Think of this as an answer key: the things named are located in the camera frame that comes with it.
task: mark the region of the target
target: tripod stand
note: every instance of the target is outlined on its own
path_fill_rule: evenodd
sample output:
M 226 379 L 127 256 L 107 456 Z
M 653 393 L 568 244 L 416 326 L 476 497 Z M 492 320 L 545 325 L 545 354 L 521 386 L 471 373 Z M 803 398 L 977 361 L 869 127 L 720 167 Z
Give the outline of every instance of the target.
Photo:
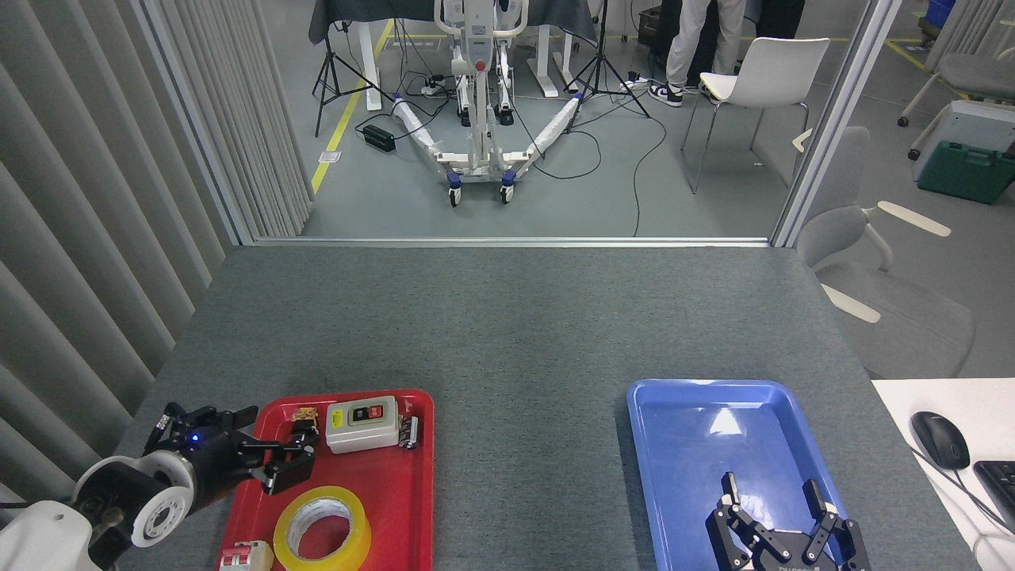
M 570 131 L 571 125 L 574 124 L 574 119 L 578 117 L 578 113 L 582 111 L 582 103 L 584 103 L 586 99 L 588 99 L 590 96 L 598 95 L 600 93 L 609 93 L 611 95 L 630 95 L 634 97 L 634 102 L 637 103 L 637 106 L 638 109 L 641 110 L 641 113 L 644 113 L 646 117 L 649 117 L 649 112 L 646 111 L 645 105 L 641 104 L 641 101 L 639 101 L 636 96 L 634 96 L 634 92 L 631 91 L 630 87 L 626 83 L 624 83 L 623 77 L 620 76 L 620 73 L 618 73 L 617 69 L 613 67 L 612 63 L 610 63 L 610 60 L 606 57 L 606 54 L 603 53 L 606 44 L 606 12 L 609 3 L 610 3 L 609 0 L 603 0 L 603 13 L 600 14 L 599 16 L 599 42 L 598 46 L 596 46 L 596 55 L 594 55 L 592 59 L 589 60 L 589 63 L 585 64 L 585 67 L 583 67 L 581 71 L 574 74 L 573 79 L 571 79 L 570 81 L 567 82 L 566 85 L 564 85 L 564 90 L 568 91 L 571 90 L 576 81 L 581 81 L 582 84 L 585 85 L 585 92 L 582 93 L 582 98 L 579 100 L 578 110 L 574 112 L 574 115 L 571 116 L 571 120 L 567 124 L 568 131 Z M 601 89 L 599 87 L 599 80 L 602 76 L 603 64 L 606 64 L 606 67 L 610 69 L 610 71 L 613 73 L 613 76 L 616 77 L 617 81 L 619 81 L 620 84 L 623 86 L 622 91 L 611 91 L 609 89 Z M 586 71 L 589 72 L 589 76 L 583 80 L 582 74 L 585 73 Z
M 346 22 L 342 22 L 342 27 L 340 29 L 345 33 L 349 32 L 349 26 Z M 348 64 L 348 62 L 338 57 L 338 54 L 336 54 L 335 51 L 331 49 L 330 30 L 329 33 L 324 37 L 324 44 L 328 51 L 324 56 L 324 63 L 321 64 L 321 71 L 318 73 L 317 81 L 314 82 L 314 88 L 311 90 L 311 94 L 313 95 L 317 92 L 318 86 L 319 85 L 321 86 L 321 99 L 320 99 L 320 104 L 318 104 L 318 122 L 317 126 L 314 127 L 315 138 L 321 133 L 321 114 L 324 113 L 324 105 L 330 103 L 331 101 L 337 99 L 338 97 L 341 97 L 343 95 L 348 95 L 350 93 L 355 93 L 357 91 L 364 91 L 366 89 L 377 89 L 379 93 L 385 96 L 385 98 L 387 98 L 393 103 L 395 102 L 395 99 L 392 98 L 392 96 L 389 95 L 388 93 L 381 90 L 381 87 L 379 87 L 377 83 L 367 79 L 366 76 L 360 73 L 358 69 L 352 67 L 351 65 Z M 349 71 L 359 76 L 359 78 L 363 80 L 365 85 L 356 87 L 355 89 L 349 89 L 348 91 L 341 90 L 338 86 L 338 73 L 335 71 L 335 60 L 338 60 L 338 63 L 344 65 L 349 69 Z M 329 91 L 331 92 L 331 96 L 325 98 L 327 92 Z

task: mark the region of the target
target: white chair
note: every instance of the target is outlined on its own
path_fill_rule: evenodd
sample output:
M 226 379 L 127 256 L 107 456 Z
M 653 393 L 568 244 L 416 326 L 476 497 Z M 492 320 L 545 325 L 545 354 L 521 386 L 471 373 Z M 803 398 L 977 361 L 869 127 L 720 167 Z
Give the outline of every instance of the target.
M 898 204 L 857 205 L 870 133 L 848 127 L 805 217 L 795 247 L 815 272 L 829 300 L 842 310 L 839 324 L 871 378 L 934 379 L 958 375 L 975 337 L 972 313 L 941 294 L 888 273 L 892 251 L 871 220 L 890 214 L 936 235 L 951 230 Z M 881 254 L 880 267 L 828 256 L 861 237 Z
M 757 138 L 765 109 L 799 104 L 804 108 L 804 123 L 800 131 L 803 132 L 807 128 L 809 111 L 804 97 L 811 88 L 814 75 L 827 48 L 827 38 L 816 40 L 756 38 L 747 49 L 739 75 L 701 74 L 701 93 L 705 94 L 705 89 L 712 93 L 715 109 L 712 112 L 708 135 L 704 140 L 704 150 L 701 151 L 701 158 L 698 160 L 697 173 L 691 185 L 692 193 L 697 193 L 701 181 L 701 164 L 704 163 L 704 155 L 708 152 L 708 141 L 712 140 L 712 129 L 716 126 L 716 117 L 724 103 L 761 109 L 761 115 L 754 127 L 754 135 L 751 137 L 749 147 L 751 150 L 754 150 L 754 139 Z M 687 144 L 687 134 L 691 131 L 696 109 L 697 97 L 694 98 L 691 119 L 687 122 L 684 142 L 680 144 L 681 151 Z
M 940 77 L 955 89 L 970 96 L 998 102 L 1015 101 L 1015 47 L 998 54 L 997 58 L 972 54 L 949 54 L 941 58 L 938 71 L 924 83 L 917 96 L 902 110 L 896 122 L 899 127 L 909 124 L 909 114 L 924 98 L 931 85 Z

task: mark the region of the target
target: patient lift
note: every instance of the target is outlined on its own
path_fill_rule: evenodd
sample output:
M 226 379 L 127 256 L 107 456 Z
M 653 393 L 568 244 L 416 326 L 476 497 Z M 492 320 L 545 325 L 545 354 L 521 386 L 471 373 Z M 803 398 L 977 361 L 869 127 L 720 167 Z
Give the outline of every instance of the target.
M 459 117 L 463 126 L 471 128 L 468 152 L 442 150 L 412 108 L 395 94 L 394 115 L 447 177 L 453 207 L 462 200 L 463 182 L 499 180 L 500 202 L 511 202 L 515 181 L 557 140 L 578 111 L 582 93 L 568 99 L 525 150 L 505 152 L 500 148 L 495 125 L 512 125 L 515 111 L 510 95 L 507 49 L 512 38 L 525 29 L 528 18 L 529 0 L 433 1 L 433 21 L 452 40 Z M 497 91 L 495 104 L 490 99 L 491 67 Z

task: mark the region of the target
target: gray chair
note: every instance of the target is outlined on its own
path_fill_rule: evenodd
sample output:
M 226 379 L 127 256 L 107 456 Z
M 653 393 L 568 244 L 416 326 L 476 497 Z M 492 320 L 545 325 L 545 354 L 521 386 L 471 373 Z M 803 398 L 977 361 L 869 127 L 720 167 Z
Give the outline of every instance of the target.
M 965 363 L 975 327 L 965 307 L 888 273 L 891 248 L 870 224 L 875 215 L 892 214 L 924 229 L 947 235 L 946 227 L 888 202 L 876 208 L 857 205 L 858 185 L 870 133 L 850 127 L 814 197 L 795 247 L 810 267 L 829 255 L 871 238 L 882 255 L 878 268 L 844 261 L 817 271 L 829 299 L 842 310 L 840 322 L 871 378 L 946 378 Z
M 1013 54 L 1015 47 L 1001 52 L 997 58 L 972 54 L 949 54 L 941 58 L 938 72 L 924 83 L 917 96 L 902 110 L 898 126 L 909 124 L 909 114 L 939 77 L 972 97 L 998 102 L 1015 101 L 1015 61 L 1009 61 L 1009 56 Z

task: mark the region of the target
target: blue tray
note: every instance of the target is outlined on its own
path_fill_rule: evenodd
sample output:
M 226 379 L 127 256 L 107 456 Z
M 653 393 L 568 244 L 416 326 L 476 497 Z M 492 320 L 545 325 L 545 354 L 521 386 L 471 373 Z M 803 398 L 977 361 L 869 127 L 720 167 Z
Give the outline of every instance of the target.
M 719 568 L 704 522 L 727 472 L 768 528 L 810 532 L 812 478 L 848 517 L 800 405 L 779 383 L 649 379 L 627 390 L 627 408 L 660 571 Z

